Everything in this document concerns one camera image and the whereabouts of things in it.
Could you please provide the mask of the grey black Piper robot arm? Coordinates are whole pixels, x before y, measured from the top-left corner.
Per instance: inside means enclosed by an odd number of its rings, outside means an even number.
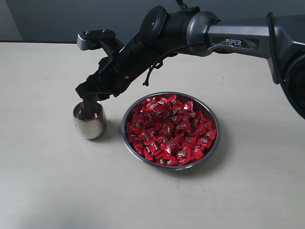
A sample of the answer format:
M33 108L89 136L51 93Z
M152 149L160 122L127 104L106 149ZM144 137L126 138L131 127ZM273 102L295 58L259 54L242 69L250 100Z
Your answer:
M304 15L221 20L199 7L168 13L152 8L139 32L127 43L103 29L78 34L80 50L103 49L106 57L97 71L76 87L85 101L103 101L122 94L142 73L162 67L177 54L205 57L211 53L238 53L266 59L273 82L281 86L293 109L305 115L305 17Z

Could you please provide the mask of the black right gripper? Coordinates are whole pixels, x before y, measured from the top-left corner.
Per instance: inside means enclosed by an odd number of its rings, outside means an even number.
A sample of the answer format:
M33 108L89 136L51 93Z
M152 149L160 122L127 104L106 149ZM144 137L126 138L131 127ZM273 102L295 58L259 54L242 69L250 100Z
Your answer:
M114 38L109 45L110 49L105 50L107 57L99 61L97 71L75 89L83 99L83 109L92 114L96 113L96 98L119 96L171 48L163 39L151 43L139 35L127 44Z

